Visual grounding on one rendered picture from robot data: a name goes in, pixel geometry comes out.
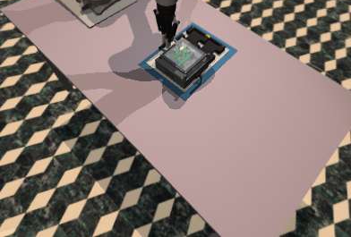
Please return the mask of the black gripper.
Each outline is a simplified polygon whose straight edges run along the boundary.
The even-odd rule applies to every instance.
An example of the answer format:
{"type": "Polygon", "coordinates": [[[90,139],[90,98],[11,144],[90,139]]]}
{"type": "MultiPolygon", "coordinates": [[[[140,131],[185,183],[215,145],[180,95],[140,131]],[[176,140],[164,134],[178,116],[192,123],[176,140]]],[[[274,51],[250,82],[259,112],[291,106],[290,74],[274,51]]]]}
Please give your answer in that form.
{"type": "Polygon", "coordinates": [[[166,49],[171,47],[171,38],[176,35],[177,25],[180,23],[180,21],[176,20],[175,11],[176,3],[170,6],[163,6],[157,3],[157,8],[153,10],[158,31],[161,31],[162,34],[162,44],[166,42],[166,49]]]}

